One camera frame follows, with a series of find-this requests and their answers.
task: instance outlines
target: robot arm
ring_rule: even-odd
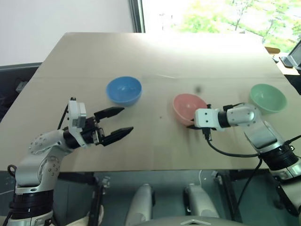
[[[301,212],[301,159],[294,153],[294,147],[266,121],[260,111],[251,104],[225,106],[220,109],[198,109],[195,112],[195,126],[224,131],[227,127],[240,126],[258,156],[268,165],[275,180],[279,181],[277,191],[287,210],[298,216]]]
[[[36,137],[28,148],[28,155],[15,171],[16,187],[10,203],[9,226],[48,226],[51,223],[53,190],[63,157],[78,147],[87,148],[89,144],[106,146],[129,134],[133,127],[105,136],[98,125],[100,119],[112,117],[123,109],[108,108],[86,119],[83,103],[68,102],[68,127]]]

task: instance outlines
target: white wall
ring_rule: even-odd
[[[44,61],[66,32],[133,32],[128,0],[0,0],[0,66]]]

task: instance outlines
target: window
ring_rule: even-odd
[[[290,52],[301,38],[300,0],[142,0],[146,33],[248,33]]]

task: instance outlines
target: floor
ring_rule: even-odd
[[[153,218],[181,216],[185,214],[182,204],[182,191],[189,183],[198,184],[198,170],[181,171],[142,171],[97,173],[99,178],[111,177],[111,188],[104,196],[103,226],[121,226],[136,189],[149,183],[155,190],[156,205]],[[218,184],[212,171],[204,170],[202,186],[212,198],[221,218],[229,218],[227,205],[223,202]],[[2,185],[0,193],[13,189],[13,180],[6,172],[0,173]],[[246,180],[233,182],[238,196]],[[66,225],[79,216],[87,214],[92,197],[92,188],[66,181],[58,181],[55,188],[54,210],[61,225]],[[5,216],[12,192],[0,195],[0,214]],[[240,211],[244,224],[249,226],[298,226],[298,219],[273,206],[277,199],[273,181],[268,176],[256,176],[250,183],[242,200]]]

